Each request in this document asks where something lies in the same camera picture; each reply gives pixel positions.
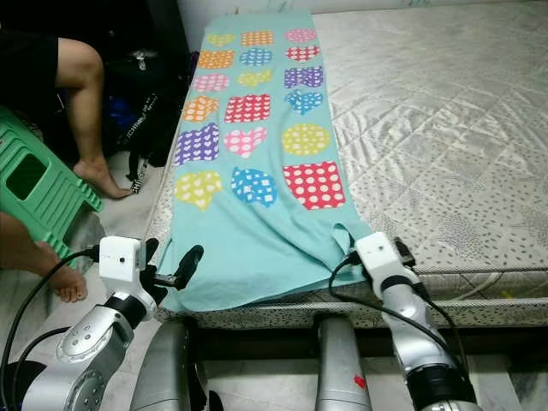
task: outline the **person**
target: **person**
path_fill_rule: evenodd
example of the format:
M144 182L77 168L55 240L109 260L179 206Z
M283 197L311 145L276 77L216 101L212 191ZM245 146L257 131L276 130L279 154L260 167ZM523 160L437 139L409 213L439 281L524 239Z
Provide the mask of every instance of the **person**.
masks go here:
M103 81L101 57L90 45L0 27L0 104L39 112L40 107L48 107L55 88L65 89L68 124L80 156L73 172L112 199L120 199L131 191L117 186L103 154ZM0 268L43 277L58 261L47 243L31 239L20 220L0 212ZM49 285L63 301L87 296L85 278L68 266Z
M113 199L131 194L119 188L101 145L104 70L90 45L0 27L0 104L25 111L66 91L68 125L80 160L73 172Z

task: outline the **green plastic stool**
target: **green plastic stool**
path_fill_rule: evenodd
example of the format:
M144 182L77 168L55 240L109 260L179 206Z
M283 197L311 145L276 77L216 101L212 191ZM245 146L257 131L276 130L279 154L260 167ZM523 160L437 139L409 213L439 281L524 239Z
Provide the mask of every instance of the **green plastic stool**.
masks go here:
M19 218L35 241L46 241L60 258L63 241L86 202L101 199L7 108L0 106L0 210Z

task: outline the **bare foot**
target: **bare foot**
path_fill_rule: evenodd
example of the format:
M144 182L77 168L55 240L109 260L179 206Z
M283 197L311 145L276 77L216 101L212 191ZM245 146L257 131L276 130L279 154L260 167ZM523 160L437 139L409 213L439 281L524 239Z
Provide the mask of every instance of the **bare foot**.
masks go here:
M112 199L121 199L131 194L129 188L119 188L116 185L109 171L109 165L104 158L92 162L80 160L74 166L73 172L79 178L90 182Z
M51 260L51 268L60 259L47 242L37 241L36 245L42 250L45 256ZM50 287L65 302L84 300L87 297L86 279L77 270L64 265L48 282Z

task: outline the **quilted mattress cover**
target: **quilted mattress cover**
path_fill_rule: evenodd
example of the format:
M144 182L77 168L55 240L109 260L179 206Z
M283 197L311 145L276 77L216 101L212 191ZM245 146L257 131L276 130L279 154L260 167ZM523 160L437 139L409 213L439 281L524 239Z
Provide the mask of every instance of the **quilted mattress cover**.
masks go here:
M457 324L546 324L548 2L334 13L314 23L361 217L409 245ZM161 245L171 170L146 230ZM324 290L192 315L204 327L295 327L325 310L358 327L382 324Z

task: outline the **black shorts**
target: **black shorts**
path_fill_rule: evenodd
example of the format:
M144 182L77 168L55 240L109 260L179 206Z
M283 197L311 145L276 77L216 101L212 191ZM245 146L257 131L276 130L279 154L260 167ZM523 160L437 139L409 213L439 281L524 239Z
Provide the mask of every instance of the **black shorts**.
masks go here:
M0 29L0 104L32 113L55 98L57 37Z

